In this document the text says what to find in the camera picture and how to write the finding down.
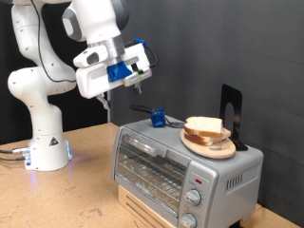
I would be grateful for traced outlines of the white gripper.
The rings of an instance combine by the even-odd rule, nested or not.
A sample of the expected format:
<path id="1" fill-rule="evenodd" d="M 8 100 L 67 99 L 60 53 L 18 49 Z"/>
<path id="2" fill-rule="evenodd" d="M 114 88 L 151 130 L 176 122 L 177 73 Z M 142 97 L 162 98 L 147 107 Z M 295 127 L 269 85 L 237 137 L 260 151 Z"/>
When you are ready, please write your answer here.
<path id="1" fill-rule="evenodd" d="M 125 50 L 123 60 L 116 65 L 108 66 L 106 62 L 79 67 L 76 80 L 81 95 L 87 99 L 96 97 L 104 109 L 110 108 L 110 102 L 104 93 L 118 86 L 134 86 L 136 95 L 142 94 L 141 81 L 152 76 L 150 63 L 142 43 Z"/>

